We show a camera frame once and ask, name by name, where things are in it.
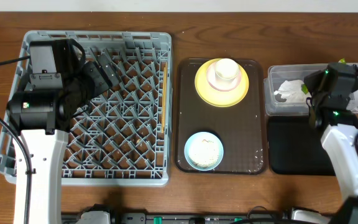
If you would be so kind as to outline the white tissue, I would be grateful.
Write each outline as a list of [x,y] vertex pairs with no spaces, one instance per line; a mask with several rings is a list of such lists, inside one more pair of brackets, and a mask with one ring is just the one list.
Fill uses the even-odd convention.
[[279,95],[286,103],[305,103],[307,98],[311,97],[310,92],[304,94],[301,90],[302,80],[284,81],[274,95]]

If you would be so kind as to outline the yellow pandan cake wrapper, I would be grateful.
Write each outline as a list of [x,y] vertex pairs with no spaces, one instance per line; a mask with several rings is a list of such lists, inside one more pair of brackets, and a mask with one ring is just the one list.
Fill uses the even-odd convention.
[[[339,63],[346,63],[345,58],[340,59]],[[301,90],[304,94],[309,93],[305,83],[301,85]]]

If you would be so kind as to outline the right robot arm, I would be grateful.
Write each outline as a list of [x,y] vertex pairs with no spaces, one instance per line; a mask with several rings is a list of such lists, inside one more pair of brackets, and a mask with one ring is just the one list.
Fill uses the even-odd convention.
[[304,79],[309,123],[333,166],[344,199],[330,223],[358,223],[358,119],[347,106],[358,90],[358,71],[318,70]]

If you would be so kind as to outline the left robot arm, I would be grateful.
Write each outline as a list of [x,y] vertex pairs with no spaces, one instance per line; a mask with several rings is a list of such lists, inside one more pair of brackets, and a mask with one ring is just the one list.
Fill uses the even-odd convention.
[[61,223],[62,165],[78,108],[119,84],[73,39],[29,44],[30,70],[7,103],[16,153],[14,223]]

